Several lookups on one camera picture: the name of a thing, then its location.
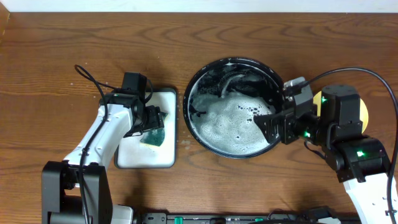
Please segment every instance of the robotic arm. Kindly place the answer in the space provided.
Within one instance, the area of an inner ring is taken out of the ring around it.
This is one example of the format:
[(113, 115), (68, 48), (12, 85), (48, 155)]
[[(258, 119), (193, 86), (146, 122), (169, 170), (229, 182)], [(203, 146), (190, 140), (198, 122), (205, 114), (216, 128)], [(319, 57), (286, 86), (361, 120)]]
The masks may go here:
[[(112, 205), (106, 170), (122, 138), (163, 128), (160, 108), (146, 106), (147, 78), (139, 73), (125, 73), (122, 88), (100, 100), (98, 115), (79, 145), (62, 162), (49, 161), (42, 173), (42, 223), (84, 223), (82, 198), (70, 196), (65, 189), (80, 187), (79, 165), (83, 148), (84, 191), (90, 223), (131, 224), (132, 208)], [(106, 122), (97, 133), (103, 119)]]
[[(254, 122), (269, 142), (280, 138), (282, 143), (290, 144), (301, 137), (321, 146), (326, 163), (344, 184), (361, 222), (391, 223), (386, 194), (391, 162), (379, 140), (362, 135), (357, 91), (348, 85), (324, 87), (318, 117), (310, 86), (303, 83), (303, 77), (286, 82), (283, 110), (255, 116)], [(396, 208), (396, 183), (392, 181), (392, 204)]]

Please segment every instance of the green light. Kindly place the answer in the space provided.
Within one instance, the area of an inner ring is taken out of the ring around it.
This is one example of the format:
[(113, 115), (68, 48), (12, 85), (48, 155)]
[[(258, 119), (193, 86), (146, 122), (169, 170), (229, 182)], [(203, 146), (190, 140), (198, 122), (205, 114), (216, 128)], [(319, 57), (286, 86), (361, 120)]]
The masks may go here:
[(305, 131), (305, 132), (304, 132), (304, 137), (310, 138), (310, 137), (311, 137), (311, 134)]

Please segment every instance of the yellow round object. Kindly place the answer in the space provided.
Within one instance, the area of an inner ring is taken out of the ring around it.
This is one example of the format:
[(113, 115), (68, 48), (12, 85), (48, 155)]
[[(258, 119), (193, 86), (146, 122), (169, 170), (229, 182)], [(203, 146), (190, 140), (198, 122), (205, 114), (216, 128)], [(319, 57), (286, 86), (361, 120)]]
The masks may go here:
[[(317, 111), (317, 116), (321, 116), (321, 96), (322, 92), (319, 91), (314, 97), (313, 97), (313, 103), (318, 106), (318, 111)], [(361, 105), (360, 105), (360, 112), (359, 112), (359, 118), (362, 121), (362, 133), (365, 131), (366, 127), (368, 126), (369, 123), (369, 114), (368, 114), (368, 109), (365, 105), (365, 102), (361, 99)]]

